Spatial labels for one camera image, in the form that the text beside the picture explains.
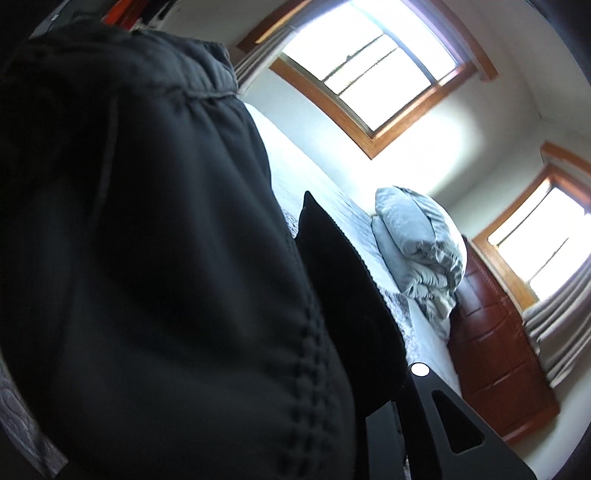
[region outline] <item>window muntin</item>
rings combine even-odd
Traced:
[[[377,131],[461,62],[401,0],[353,0],[306,26],[284,54]]]
[[[545,181],[488,237],[515,274],[542,300],[591,254],[591,215]]]

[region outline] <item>white curtain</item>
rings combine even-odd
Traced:
[[[243,95],[248,90],[253,80],[263,70],[271,66],[302,28],[347,1],[349,0],[312,0],[273,34],[269,35],[265,41],[258,44],[235,66],[239,86],[238,93]]]
[[[533,305],[522,316],[554,388],[591,344],[591,257],[554,295]]]

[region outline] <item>white wall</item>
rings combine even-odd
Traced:
[[[506,159],[448,209],[460,231],[473,238],[490,225],[544,168],[540,147],[549,140],[591,160],[591,140],[538,120]]]
[[[517,59],[541,117],[591,137],[591,85],[552,26],[524,1],[473,1]]]
[[[561,408],[558,417],[514,447],[538,480],[558,473],[591,423],[591,349],[554,392]]]
[[[374,211],[375,190],[396,184],[427,193],[444,207],[494,168],[539,118],[519,70],[469,0],[449,0],[500,72],[475,76],[373,160],[319,108],[271,71],[245,96],[315,161],[361,208]]]

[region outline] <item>white bedsheet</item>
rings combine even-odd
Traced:
[[[279,204],[299,218],[304,193],[309,190],[350,240],[376,282],[383,290],[400,292],[378,250],[371,218],[308,156],[297,148],[267,117],[246,105],[267,149],[271,182]],[[447,346],[429,325],[414,300],[408,301],[420,353],[414,361],[429,365],[452,389],[460,394],[460,384]]]

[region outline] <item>black pillow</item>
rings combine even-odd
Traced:
[[[295,242],[362,420],[395,400],[404,382],[402,334],[365,263],[310,192],[304,195]]]

